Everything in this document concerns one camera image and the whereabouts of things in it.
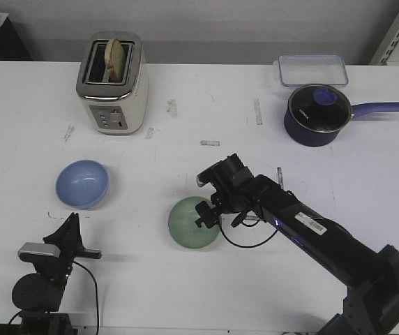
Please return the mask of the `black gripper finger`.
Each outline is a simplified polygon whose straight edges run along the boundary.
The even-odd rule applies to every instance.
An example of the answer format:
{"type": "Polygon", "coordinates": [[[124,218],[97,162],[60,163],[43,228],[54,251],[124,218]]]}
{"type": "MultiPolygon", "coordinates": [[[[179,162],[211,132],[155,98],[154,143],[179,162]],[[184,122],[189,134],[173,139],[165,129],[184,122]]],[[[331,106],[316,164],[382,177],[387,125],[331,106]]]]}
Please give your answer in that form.
{"type": "Polygon", "coordinates": [[[215,216],[217,214],[216,208],[211,207],[207,201],[201,201],[195,206],[199,216],[215,216]]]}
{"type": "Polygon", "coordinates": [[[220,225],[220,216],[215,213],[202,214],[195,221],[195,224],[199,228],[201,228],[202,226],[205,226],[206,228],[211,229],[215,225],[220,225]]]}
{"type": "Polygon", "coordinates": [[[71,213],[64,223],[52,234],[43,238],[46,244],[71,244],[76,240],[77,214],[71,213]]]}
{"type": "Polygon", "coordinates": [[[79,214],[75,213],[74,216],[74,231],[75,231],[75,249],[81,250],[82,249],[82,237],[80,232],[80,218],[79,214]]]}

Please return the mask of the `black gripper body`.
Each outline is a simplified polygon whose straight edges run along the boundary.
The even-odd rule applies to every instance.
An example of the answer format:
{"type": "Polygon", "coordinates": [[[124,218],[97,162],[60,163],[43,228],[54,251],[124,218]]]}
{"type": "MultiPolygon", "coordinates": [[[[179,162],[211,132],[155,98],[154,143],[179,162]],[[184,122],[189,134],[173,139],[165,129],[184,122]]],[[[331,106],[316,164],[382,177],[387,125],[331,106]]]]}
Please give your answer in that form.
{"type": "Polygon", "coordinates": [[[58,258],[50,256],[36,256],[33,264],[35,270],[46,279],[67,279],[73,270],[75,258],[99,260],[102,252],[95,249],[87,249],[82,244],[81,250],[76,250],[75,244],[58,246],[61,254],[58,258]]]}
{"type": "Polygon", "coordinates": [[[234,222],[242,223],[251,211],[259,220],[264,221],[265,217],[246,190],[254,176],[238,155],[232,154],[212,166],[216,174],[212,186],[216,192],[211,196],[211,207],[216,208],[217,214],[236,214],[234,222]]]}

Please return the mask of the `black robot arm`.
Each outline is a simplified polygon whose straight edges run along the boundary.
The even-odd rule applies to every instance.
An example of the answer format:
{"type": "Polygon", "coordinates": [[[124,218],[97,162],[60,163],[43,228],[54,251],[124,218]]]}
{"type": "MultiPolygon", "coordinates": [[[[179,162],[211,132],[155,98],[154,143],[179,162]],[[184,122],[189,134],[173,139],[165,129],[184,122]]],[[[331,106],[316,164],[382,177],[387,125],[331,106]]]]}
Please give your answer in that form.
{"type": "Polygon", "coordinates": [[[222,214],[236,214],[238,225],[251,211],[346,285],[343,312],[320,334],[389,334],[399,323],[399,251],[393,246],[371,250],[280,184],[253,176],[236,154],[199,173],[197,185],[206,184],[216,192],[210,204],[196,205],[197,226],[212,228],[222,214]]]}
{"type": "Polygon", "coordinates": [[[18,333],[77,334],[70,316],[59,312],[68,278],[74,265],[86,269],[76,258],[99,260],[102,256],[101,251],[84,247],[79,214],[71,213],[41,243],[25,243],[17,256],[35,269],[20,278],[12,290],[12,301],[21,318],[18,333]]]}

